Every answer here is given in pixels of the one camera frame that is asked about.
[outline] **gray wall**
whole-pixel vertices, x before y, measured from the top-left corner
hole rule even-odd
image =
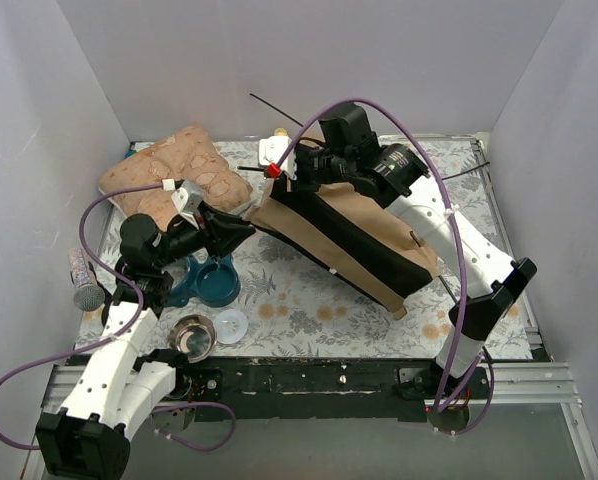
[[[412,130],[490,131],[563,0],[58,0],[131,140],[269,134],[367,96]],[[394,131],[383,120],[373,123]]]
[[[566,0],[499,118],[489,154],[531,300],[567,360],[598,452],[598,0]]]
[[[128,141],[54,0],[0,1],[0,376],[70,347],[79,325],[66,253]],[[88,235],[100,238],[103,209]],[[50,367],[0,393],[0,427],[32,439]],[[25,453],[0,443],[0,479]]]

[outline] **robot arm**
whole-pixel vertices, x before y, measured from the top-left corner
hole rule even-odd
[[[175,217],[166,232],[147,215],[132,215],[122,224],[122,257],[115,269],[141,289],[144,310],[131,328],[115,335],[135,315],[138,300],[132,288],[117,282],[101,336],[113,341],[93,353],[59,411],[43,413],[37,423],[36,436],[50,473],[121,478],[139,426],[164,397],[185,395],[189,380],[178,367],[188,359],[174,350],[155,350],[141,359],[139,374],[127,383],[172,288],[173,279],[162,268],[201,248],[218,260],[255,231],[239,217],[206,205],[202,198],[196,184],[183,182],[173,194],[181,217]]]
[[[459,276],[454,236],[447,222],[453,215],[462,239],[467,270],[466,315],[458,350],[450,370],[460,378],[473,363],[496,322],[519,298],[537,269],[529,259],[515,261],[500,251],[456,209],[446,211],[439,187],[429,178],[428,167],[411,150],[393,144],[381,147],[370,128],[363,108],[354,103],[340,104],[327,111],[319,124],[325,148],[298,144],[286,159],[278,181],[289,179],[291,191],[313,191],[329,183],[348,182],[355,190],[407,223],[417,237],[426,241]],[[273,166],[285,145],[279,136],[262,140],[260,164]],[[267,169],[274,172],[278,169]],[[456,324],[458,307],[449,312]],[[435,359],[443,369],[448,361],[454,330]]]
[[[529,259],[517,262],[492,245],[461,212],[446,211],[434,179],[419,178],[410,190],[410,195],[399,196],[386,210],[410,225],[456,276],[459,276],[457,248],[447,222],[448,215],[454,215],[461,234],[469,299],[450,369],[450,375],[456,379],[468,370],[496,322],[519,298],[537,269]],[[455,306],[449,313],[453,325],[457,310]],[[454,327],[435,359],[441,368],[446,366],[453,335]]]

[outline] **microphone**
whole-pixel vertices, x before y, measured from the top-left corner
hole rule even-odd
[[[68,253],[70,278],[75,286],[72,300],[79,310],[93,312],[103,305],[106,296],[103,288],[97,284],[97,277],[86,259],[80,248],[71,248]]]

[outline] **metal bowl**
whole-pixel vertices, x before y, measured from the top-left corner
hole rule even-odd
[[[208,358],[215,343],[217,343],[215,327],[203,315],[183,317],[168,334],[168,347],[188,355],[190,363]]]

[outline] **brown bag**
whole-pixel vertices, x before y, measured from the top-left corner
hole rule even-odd
[[[322,186],[318,193],[288,192],[286,181],[277,180],[247,219],[334,269],[395,318],[405,314],[405,297],[439,275],[432,248],[347,183]]]

